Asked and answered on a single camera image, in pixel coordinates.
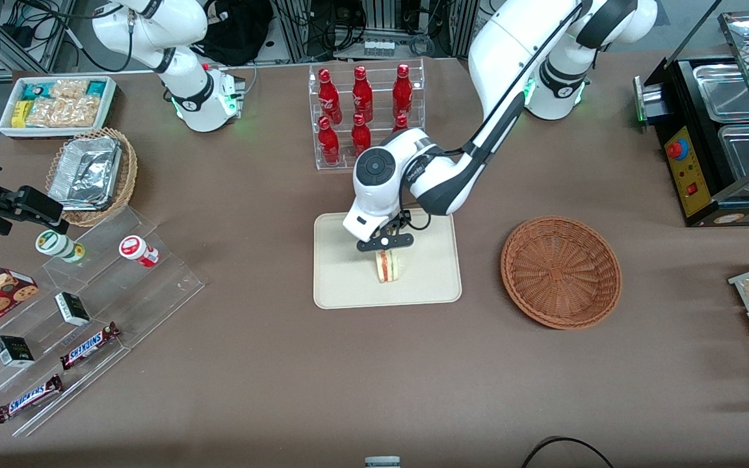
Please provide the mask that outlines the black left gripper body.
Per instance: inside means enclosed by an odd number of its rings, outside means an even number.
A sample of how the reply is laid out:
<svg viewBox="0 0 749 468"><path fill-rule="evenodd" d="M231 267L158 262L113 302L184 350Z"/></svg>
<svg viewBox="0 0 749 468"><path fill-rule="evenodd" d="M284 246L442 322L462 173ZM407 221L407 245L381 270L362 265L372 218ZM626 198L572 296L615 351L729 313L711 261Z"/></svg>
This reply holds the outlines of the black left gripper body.
<svg viewBox="0 0 749 468"><path fill-rule="evenodd" d="M403 232L412 220L410 211L399 211L389 222L380 226L368 242L358 240L356 249L359 252L389 251L393 248L408 248L414 243L410 232Z"/></svg>

